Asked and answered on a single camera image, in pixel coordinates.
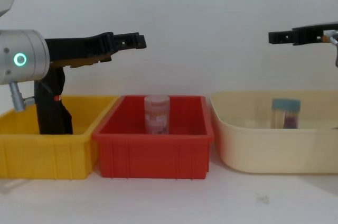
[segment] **yellow plastic bin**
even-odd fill
[[[97,160],[91,133],[118,97],[64,96],[73,135],[40,135],[35,106],[0,117],[0,178],[85,179]]]
[[[299,129],[270,129],[273,98],[301,100]],[[215,142],[247,173],[338,174],[338,91],[225,91],[211,95]]]

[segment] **green indicator light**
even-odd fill
[[[22,67],[26,64],[27,62],[27,57],[23,53],[17,53],[14,56],[14,64],[16,64],[18,67]]]

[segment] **beige plastic basin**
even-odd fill
[[[270,129],[273,98],[302,101],[299,129]],[[338,174],[338,91],[224,91],[211,103],[217,149],[229,167]]]

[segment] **clear plastic jar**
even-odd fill
[[[298,129],[298,115],[301,101],[293,99],[273,99],[271,128]]]
[[[169,96],[147,96],[144,98],[145,126],[148,134],[169,133]]]

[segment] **red plastic bin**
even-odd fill
[[[144,97],[124,96],[96,128],[105,178],[204,179],[213,131],[202,96],[170,96],[168,135],[145,133]]]

